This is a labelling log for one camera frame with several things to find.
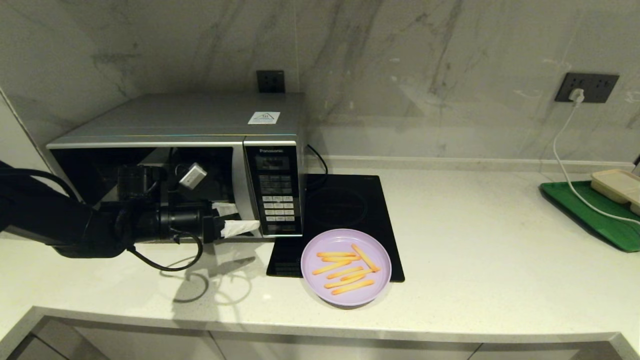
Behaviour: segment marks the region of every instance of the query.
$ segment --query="microwave oven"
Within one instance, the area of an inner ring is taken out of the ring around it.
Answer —
[[[237,213],[226,218],[260,222],[247,236],[297,237],[305,200],[303,100],[303,94],[144,95],[49,143],[47,157],[92,206],[118,200],[123,168],[147,167],[161,170],[158,202],[171,216],[188,204],[235,205]]]

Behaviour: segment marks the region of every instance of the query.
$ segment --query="white power cord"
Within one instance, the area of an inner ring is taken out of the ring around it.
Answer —
[[[627,222],[632,222],[634,224],[640,225],[640,221],[634,220],[634,219],[630,219],[630,218],[623,218],[623,217],[617,217],[616,215],[611,215],[608,213],[605,213],[604,211],[596,208],[595,206],[591,205],[587,200],[585,200],[577,191],[575,191],[575,189],[573,188],[573,185],[571,184],[571,180],[569,179],[569,174],[566,173],[566,170],[564,169],[564,165],[562,164],[562,161],[560,160],[560,157],[558,156],[558,153],[556,151],[556,141],[558,140],[558,138],[560,137],[560,135],[563,133],[563,131],[566,129],[566,127],[569,125],[569,123],[571,122],[571,119],[573,118],[573,114],[575,113],[575,110],[580,106],[580,104],[582,104],[582,102],[584,101],[584,90],[583,89],[574,89],[571,92],[571,95],[569,95],[569,99],[572,100],[575,105],[573,106],[573,109],[571,110],[571,113],[569,114],[569,118],[566,119],[566,122],[564,123],[564,126],[562,127],[562,129],[560,129],[560,131],[558,131],[558,134],[556,134],[556,137],[554,138],[554,155],[556,156],[556,160],[558,162],[558,165],[560,165],[560,168],[562,169],[562,172],[564,174],[564,178],[566,179],[566,182],[569,184],[569,187],[571,188],[571,191],[573,192],[573,194],[575,194],[575,196],[578,197],[578,199],[580,199],[586,206],[589,206],[593,211],[597,212],[598,214],[604,215],[606,217],[610,217],[610,218],[614,218],[616,220],[621,220],[621,221],[627,221]]]

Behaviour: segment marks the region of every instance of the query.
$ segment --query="microwave handle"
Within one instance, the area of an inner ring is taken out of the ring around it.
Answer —
[[[238,214],[242,220],[256,220],[252,196],[249,191],[251,185],[248,180],[249,176],[242,144],[233,146],[231,166],[231,182],[234,188],[234,198],[236,200]],[[262,237],[259,231],[254,231],[253,234]]]

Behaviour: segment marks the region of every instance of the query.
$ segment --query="white countertop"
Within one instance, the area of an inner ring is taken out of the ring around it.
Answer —
[[[272,243],[216,244],[187,272],[161,275],[131,254],[67,259],[33,241],[3,240],[0,359],[44,315],[426,341],[589,341],[620,332],[638,351],[640,254],[590,236],[543,199],[538,185],[559,174],[334,172],[381,177],[406,281],[374,302],[341,310],[302,279],[267,277]],[[195,253],[193,244],[138,249],[166,264]]]

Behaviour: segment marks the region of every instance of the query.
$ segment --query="green tray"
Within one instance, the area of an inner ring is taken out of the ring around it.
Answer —
[[[640,217],[591,188],[591,181],[572,181],[571,184],[585,200],[596,208],[619,217],[640,221]],[[578,199],[568,183],[544,183],[540,190],[547,200],[565,210],[568,215],[582,225],[603,236],[615,247],[626,252],[640,251],[640,225],[624,222],[598,214]]]

